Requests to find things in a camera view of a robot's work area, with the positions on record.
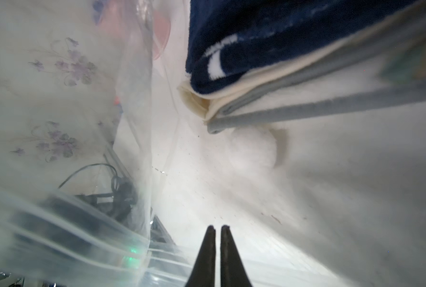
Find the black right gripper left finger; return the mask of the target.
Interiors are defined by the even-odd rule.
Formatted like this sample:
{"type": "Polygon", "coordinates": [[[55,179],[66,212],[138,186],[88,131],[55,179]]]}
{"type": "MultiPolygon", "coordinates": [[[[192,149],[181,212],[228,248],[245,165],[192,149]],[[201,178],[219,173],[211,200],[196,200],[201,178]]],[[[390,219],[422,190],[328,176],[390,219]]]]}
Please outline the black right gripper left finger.
{"type": "Polygon", "coordinates": [[[216,230],[208,226],[191,275],[185,287],[214,287],[216,261],[216,230]]]}

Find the clear plastic vacuum bag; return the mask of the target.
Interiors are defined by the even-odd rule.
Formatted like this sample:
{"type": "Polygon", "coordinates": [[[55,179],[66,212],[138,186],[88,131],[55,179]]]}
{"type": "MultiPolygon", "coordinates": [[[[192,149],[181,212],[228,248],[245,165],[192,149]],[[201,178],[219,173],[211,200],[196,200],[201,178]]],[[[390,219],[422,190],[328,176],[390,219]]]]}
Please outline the clear plastic vacuum bag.
{"type": "Polygon", "coordinates": [[[208,226],[253,287],[426,287],[426,102],[255,125],[272,169],[183,102],[192,1],[0,1],[0,273],[39,287],[185,287],[208,226]],[[30,232],[21,212],[129,178],[139,268],[30,232]]]}

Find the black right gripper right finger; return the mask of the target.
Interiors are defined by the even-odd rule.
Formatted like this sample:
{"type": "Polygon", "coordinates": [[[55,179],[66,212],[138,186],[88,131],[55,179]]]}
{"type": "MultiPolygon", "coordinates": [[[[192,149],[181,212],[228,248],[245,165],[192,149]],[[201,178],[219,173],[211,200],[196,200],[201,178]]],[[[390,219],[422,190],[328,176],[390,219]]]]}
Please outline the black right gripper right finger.
{"type": "Polygon", "coordinates": [[[252,287],[229,226],[222,226],[220,238],[221,287],[252,287]]]}

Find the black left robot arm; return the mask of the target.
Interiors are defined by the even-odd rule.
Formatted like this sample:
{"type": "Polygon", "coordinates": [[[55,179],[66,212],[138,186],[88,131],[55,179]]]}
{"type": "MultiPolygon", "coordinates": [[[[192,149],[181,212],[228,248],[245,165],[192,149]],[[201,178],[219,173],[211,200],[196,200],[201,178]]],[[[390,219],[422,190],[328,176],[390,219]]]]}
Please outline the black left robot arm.
{"type": "Polygon", "coordinates": [[[41,212],[21,212],[26,230],[105,264],[136,269],[146,257],[147,242],[136,233],[146,224],[144,208],[132,181],[113,175],[108,193],[61,192],[41,202],[41,212]]]}

